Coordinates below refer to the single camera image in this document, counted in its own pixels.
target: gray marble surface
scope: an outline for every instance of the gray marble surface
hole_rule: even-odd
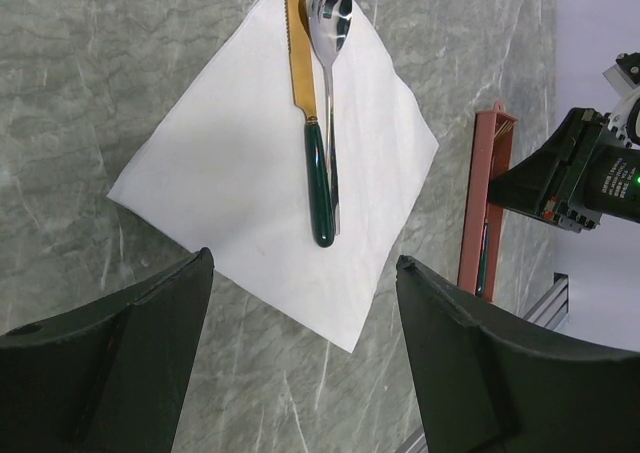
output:
[[[0,0],[0,333],[184,255],[105,195],[256,0]],[[357,0],[440,150],[353,355],[218,276],[176,452],[389,452],[420,423],[394,293],[399,253],[457,274],[474,111],[550,134],[555,0]],[[552,282],[552,233],[508,214],[496,303]]]

